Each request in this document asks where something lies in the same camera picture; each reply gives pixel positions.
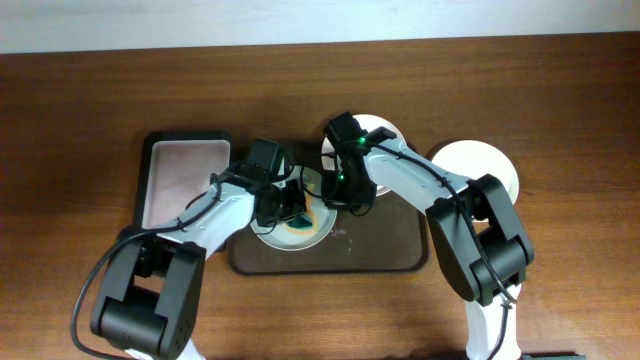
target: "wood grain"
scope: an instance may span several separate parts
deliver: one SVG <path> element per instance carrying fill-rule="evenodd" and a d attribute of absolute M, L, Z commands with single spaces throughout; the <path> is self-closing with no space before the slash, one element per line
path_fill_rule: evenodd
<path fill-rule="evenodd" d="M 638 33 L 2 56 L 0 99 L 4 358 L 84 358 L 69 315 L 131 218 L 148 132 L 315 142 L 345 110 L 391 120 L 423 153 L 502 149 L 536 249 L 520 346 L 640 358 Z M 90 305 L 81 338 L 108 350 Z M 409 275 L 246 278 L 218 254 L 194 337 L 210 359 L 381 359 L 463 351 L 466 326 L 435 257 Z"/>

